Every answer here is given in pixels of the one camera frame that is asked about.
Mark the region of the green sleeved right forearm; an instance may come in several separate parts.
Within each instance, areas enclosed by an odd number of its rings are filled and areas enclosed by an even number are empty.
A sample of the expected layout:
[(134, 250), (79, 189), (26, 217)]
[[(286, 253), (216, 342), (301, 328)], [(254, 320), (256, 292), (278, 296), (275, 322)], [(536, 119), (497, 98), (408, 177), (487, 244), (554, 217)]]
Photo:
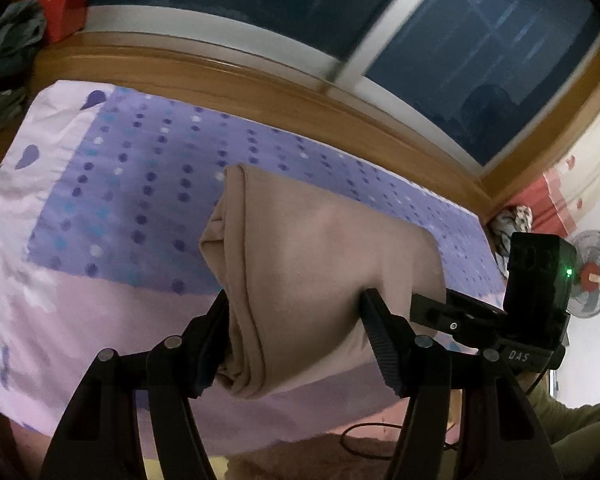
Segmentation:
[(600, 403), (567, 408), (536, 382), (528, 400), (550, 441), (564, 479), (600, 479)]

